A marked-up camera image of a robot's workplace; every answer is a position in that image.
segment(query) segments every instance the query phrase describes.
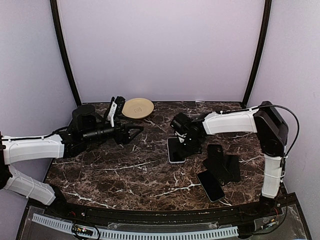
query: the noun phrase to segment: phone screen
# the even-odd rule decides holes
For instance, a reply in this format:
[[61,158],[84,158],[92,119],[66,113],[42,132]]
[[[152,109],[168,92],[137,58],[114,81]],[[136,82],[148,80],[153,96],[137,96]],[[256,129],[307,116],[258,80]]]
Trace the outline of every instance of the phone screen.
[[211,202],[214,203],[226,196],[218,180],[208,170],[198,173],[197,177]]
[[167,140],[168,144],[168,156],[169,156],[169,163],[171,164],[183,164],[186,159],[181,158],[177,152],[177,144],[180,143],[177,137],[169,137]]

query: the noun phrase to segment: black smartphone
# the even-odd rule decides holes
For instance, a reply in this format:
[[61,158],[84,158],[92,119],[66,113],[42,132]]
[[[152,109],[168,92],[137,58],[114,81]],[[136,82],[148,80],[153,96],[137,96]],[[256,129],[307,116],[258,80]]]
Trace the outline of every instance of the black smartphone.
[[167,140],[169,163],[171,164],[183,164],[186,161],[186,159],[181,158],[177,152],[177,144],[179,143],[180,141],[177,137],[169,137]]
[[232,182],[240,182],[240,165],[239,157],[237,155],[224,155],[224,164],[226,169],[233,175]]
[[208,170],[198,173],[197,177],[211,202],[214,203],[226,196],[218,180]]

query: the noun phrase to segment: white wall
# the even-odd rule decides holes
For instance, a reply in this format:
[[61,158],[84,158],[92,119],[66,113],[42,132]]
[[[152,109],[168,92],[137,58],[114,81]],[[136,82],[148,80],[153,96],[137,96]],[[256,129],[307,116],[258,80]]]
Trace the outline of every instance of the white wall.
[[[76,107],[60,57],[48,0],[0,3],[0,131],[45,135],[71,120]],[[42,181],[50,159],[15,164]],[[14,240],[27,200],[0,190],[0,239]]]
[[59,0],[83,102],[242,101],[264,0]]
[[[320,239],[319,1],[273,1],[249,106],[263,100],[289,107],[300,120],[300,137],[287,161],[285,185],[297,193],[313,239]],[[292,140],[295,120],[286,119]]]

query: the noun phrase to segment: ceramic plate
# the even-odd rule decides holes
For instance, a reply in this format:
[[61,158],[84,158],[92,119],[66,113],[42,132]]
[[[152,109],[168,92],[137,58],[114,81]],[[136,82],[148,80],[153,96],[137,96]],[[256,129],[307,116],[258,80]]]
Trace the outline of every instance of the ceramic plate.
[[148,99],[133,98],[125,102],[122,113],[128,118],[143,119],[152,113],[154,107]]

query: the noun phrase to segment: black cable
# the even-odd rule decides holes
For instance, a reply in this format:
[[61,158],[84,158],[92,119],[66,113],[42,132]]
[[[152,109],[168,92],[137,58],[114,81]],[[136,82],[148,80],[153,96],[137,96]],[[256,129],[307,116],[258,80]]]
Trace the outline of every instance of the black cable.
[[268,231],[268,232],[261,232],[261,233],[257,233],[261,230],[263,230],[264,228],[260,228],[256,231],[253,231],[253,232],[248,232],[248,233],[245,233],[245,232],[239,232],[239,236],[247,236],[247,235],[267,235],[267,234],[270,234],[272,232],[274,232],[275,230],[277,230],[283,223],[284,221],[286,220],[286,217],[287,217],[287,214],[288,214],[288,194],[287,192],[285,192],[285,198],[286,198],[286,204],[285,204],[285,214],[284,214],[284,217],[283,217],[283,220],[274,228],[272,229],[271,231]]
[[10,138],[11,141],[21,141],[21,140],[36,140],[36,139],[46,139],[46,138],[49,138],[51,137],[52,135],[55,135],[57,134],[58,132],[62,131],[62,130],[65,130],[67,129],[68,127],[67,126],[64,126],[64,127],[61,127],[61,128],[58,128],[57,130],[54,130],[52,133],[50,133],[49,135],[45,135],[45,136],[30,136],[30,137],[18,137],[18,138]]
[[98,233],[98,238],[96,240],[99,240],[100,237],[101,237],[101,233],[99,231],[99,229],[97,228],[96,225],[94,225],[93,223],[90,223],[88,221],[85,221],[85,220],[82,220],[82,219],[79,219],[79,218],[76,218],[76,217],[69,217],[69,216],[62,216],[60,215],[59,213],[57,213],[56,211],[52,210],[51,208],[47,208],[48,210],[50,210],[51,212],[53,212],[54,214],[58,215],[59,217],[61,217],[62,219],[66,219],[66,220],[71,220],[72,221],[72,224],[76,224],[76,221],[78,222],[83,222],[85,223],[86,225],[88,225],[89,227],[93,227],[95,228],[96,232]]
[[260,105],[260,106],[255,106],[253,108],[246,108],[246,109],[240,109],[240,110],[225,111],[225,112],[222,112],[222,114],[239,113],[239,112],[244,112],[244,111],[248,111],[248,110],[256,110],[256,109],[263,109],[263,108],[280,108],[280,109],[284,109],[284,110],[288,111],[289,113],[291,113],[292,116],[294,117],[295,121],[296,121],[296,126],[297,126],[296,135],[295,135],[295,138],[294,138],[291,146],[289,147],[288,151],[285,153],[285,155],[283,157],[283,158],[286,158],[288,156],[289,152],[291,151],[291,149],[293,148],[293,146],[295,145],[295,143],[296,143],[296,141],[298,139],[299,132],[300,132],[300,123],[299,123],[298,117],[289,108],[287,108],[285,106],[281,106],[281,105],[273,105],[273,104],[271,104],[271,105]]

